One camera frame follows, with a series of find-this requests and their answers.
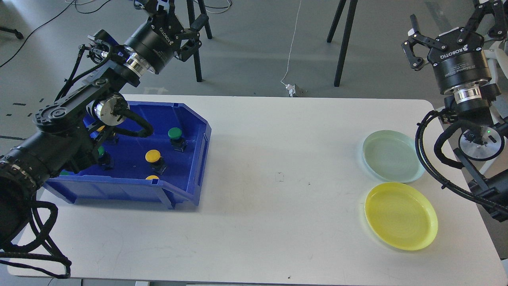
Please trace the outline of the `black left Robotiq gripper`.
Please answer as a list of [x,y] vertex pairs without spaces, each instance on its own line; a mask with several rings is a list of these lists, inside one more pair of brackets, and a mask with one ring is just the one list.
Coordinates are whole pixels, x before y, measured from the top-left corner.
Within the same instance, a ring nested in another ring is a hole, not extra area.
[[144,0],[144,10],[147,22],[126,40],[125,46],[147,60],[152,73],[159,74],[174,56],[185,62],[196,54],[202,45],[200,30],[209,21],[207,15],[200,14],[190,28],[183,29],[174,0]]

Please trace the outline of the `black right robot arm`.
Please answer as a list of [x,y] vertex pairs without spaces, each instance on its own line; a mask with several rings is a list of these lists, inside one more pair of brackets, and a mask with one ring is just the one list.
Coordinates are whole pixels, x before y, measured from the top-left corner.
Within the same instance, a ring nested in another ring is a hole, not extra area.
[[[494,123],[491,104],[500,89],[491,83],[488,61],[483,51],[484,37],[477,28],[485,15],[494,16],[488,36],[502,41],[507,37],[507,5],[501,0],[475,0],[475,11],[464,27],[457,27],[437,38],[423,36],[417,18],[410,16],[412,29],[402,49],[413,70],[432,64],[442,95],[444,109],[431,111],[418,123],[415,135],[417,157],[430,175],[465,199],[484,207],[490,216],[503,222],[507,219],[507,171],[485,178],[472,161],[496,158],[507,139],[507,118]],[[449,127],[437,138],[434,154],[441,163],[470,173],[469,190],[455,185],[430,163],[424,149],[424,131],[435,118]]]

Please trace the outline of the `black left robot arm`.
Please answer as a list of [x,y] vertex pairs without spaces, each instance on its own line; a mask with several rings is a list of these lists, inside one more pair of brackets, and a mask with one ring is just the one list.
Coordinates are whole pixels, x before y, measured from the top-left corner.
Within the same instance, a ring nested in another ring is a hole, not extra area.
[[189,28],[175,14],[173,0],[135,0],[145,23],[119,44],[104,30],[81,45],[69,78],[53,103],[35,113],[37,131],[1,156],[1,263],[67,279],[71,261],[50,237],[58,207],[38,201],[37,191],[63,170],[74,173],[100,162],[99,148],[113,134],[144,138],[153,126],[129,109],[120,90],[134,87],[146,72],[160,71],[172,58],[194,57],[196,80],[202,81],[198,58],[200,30],[212,38],[205,4],[187,1]]

